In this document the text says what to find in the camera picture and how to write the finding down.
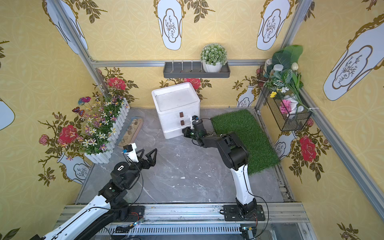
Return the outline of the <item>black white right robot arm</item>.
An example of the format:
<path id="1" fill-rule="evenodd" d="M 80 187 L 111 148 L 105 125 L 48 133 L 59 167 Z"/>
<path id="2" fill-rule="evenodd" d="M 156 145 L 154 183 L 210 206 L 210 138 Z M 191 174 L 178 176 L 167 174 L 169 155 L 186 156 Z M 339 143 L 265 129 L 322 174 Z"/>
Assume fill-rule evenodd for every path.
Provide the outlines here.
<path id="1" fill-rule="evenodd" d="M 236 188 L 236 206 L 238 216 L 229 208 L 224 209 L 227 221 L 252 220 L 264 221 L 265 212 L 258 205 L 252 193 L 248 176 L 249 152 L 235 132 L 225 135 L 209 135 L 203 121 L 193 120 L 190 127 L 182 129 L 184 137 L 197 142 L 202 148 L 216 148 L 227 168 L 231 170 Z"/>

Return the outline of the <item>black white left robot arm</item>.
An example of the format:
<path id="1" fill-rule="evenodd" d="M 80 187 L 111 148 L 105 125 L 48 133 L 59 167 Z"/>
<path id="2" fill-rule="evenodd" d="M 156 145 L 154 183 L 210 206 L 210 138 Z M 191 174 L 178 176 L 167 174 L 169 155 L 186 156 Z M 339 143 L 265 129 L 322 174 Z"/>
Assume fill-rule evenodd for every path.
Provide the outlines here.
<path id="1" fill-rule="evenodd" d="M 128 158 L 130 162 L 116 164 L 109 182 L 84 208 L 53 231 L 42 237 L 35 235 L 31 239 L 89 240 L 110 223 L 126 220 L 132 204 L 125 201 L 124 197 L 142 176 L 142 170 L 156 165 L 157 151 L 153 149 L 147 154 L 143 149 L 128 152 L 137 158 L 136 162 Z"/>

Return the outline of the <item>white drawer cabinet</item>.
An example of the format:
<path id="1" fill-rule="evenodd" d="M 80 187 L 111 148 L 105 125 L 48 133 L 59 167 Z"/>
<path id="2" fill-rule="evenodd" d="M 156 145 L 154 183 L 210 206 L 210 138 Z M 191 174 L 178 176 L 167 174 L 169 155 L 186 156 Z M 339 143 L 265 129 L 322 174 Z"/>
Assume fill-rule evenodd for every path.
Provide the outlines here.
<path id="1" fill-rule="evenodd" d="M 153 90 L 152 97 L 162 131 L 189 127 L 190 117 L 200 116 L 201 100 L 189 82 Z"/>

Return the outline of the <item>pink tray with stones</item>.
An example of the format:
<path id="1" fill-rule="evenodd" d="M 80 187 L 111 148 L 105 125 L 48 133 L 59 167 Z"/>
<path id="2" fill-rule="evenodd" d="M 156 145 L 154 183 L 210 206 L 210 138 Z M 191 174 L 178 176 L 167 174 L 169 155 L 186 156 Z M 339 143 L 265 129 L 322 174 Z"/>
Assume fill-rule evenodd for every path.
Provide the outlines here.
<path id="1" fill-rule="evenodd" d="M 122 139 L 118 143 L 118 147 L 123 148 L 128 144 L 134 143 L 136 137 L 138 136 L 144 120 L 141 117 L 133 117 L 128 125 L 126 132 L 124 133 Z"/>

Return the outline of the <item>artificial flowers in white fence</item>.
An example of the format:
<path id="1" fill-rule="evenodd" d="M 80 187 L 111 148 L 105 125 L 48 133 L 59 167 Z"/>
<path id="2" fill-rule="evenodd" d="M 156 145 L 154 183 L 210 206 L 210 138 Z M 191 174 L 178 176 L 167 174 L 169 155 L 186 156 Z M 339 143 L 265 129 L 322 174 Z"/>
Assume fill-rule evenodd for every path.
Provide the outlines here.
<path id="1" fill-rule="evenodd" d="M 81 129 L 71 136 L 81 152 L 94 164 L 107 164 L 117 146 L 130 106 L 126 98 L 94 96 L 86 103 L 86 113 L 81 116 Z"/>

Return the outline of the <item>green artificial grass mat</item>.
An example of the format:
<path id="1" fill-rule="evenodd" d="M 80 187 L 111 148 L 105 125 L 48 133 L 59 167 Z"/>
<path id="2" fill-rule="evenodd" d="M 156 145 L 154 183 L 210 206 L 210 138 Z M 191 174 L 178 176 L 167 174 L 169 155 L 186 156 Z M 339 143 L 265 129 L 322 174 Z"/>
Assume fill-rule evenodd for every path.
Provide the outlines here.
<path id="1" fill-rule="evenodd" d="M 249 175 L 262 172 L 279 164 L 280 160 L 266 133 L 249 110 L 239 110 L 212 118 L 217 134 L 235 132 L 247 148 L 250 157 Z"/>

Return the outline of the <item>green plant in white pot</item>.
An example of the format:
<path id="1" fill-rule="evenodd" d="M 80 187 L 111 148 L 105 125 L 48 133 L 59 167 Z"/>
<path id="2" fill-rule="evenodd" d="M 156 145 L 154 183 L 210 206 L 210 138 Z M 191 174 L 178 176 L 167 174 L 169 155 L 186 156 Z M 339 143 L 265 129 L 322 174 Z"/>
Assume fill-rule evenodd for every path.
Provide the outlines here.
<path id="1" fill-rule="evenodd" d="M 201 62 L 205 72 L 219 73 L 222 67 L 227 63 L 227 51 L 220 44 L 208 44 L 202 49 Z"/>

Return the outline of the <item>grey wall shelf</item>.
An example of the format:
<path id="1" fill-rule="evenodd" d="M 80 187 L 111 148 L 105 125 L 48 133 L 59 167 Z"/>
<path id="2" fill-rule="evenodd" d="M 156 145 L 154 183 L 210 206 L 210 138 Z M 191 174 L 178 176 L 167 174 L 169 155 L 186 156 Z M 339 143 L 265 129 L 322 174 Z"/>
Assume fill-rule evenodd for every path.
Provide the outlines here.
<path id="1" fill-rule="evenodd" d="M 163 75 L 166 79 L 191 79 L 191 78 L 203 78 L 203 79 L 212 79 L 212 78 L 229 78 L 230 77 L 230 67 L 228 64 L 225 64 L 219 72 L 205 72 L 203 64 L 200 61 L 171 61 L 165 62 L 163 68 Z"/>

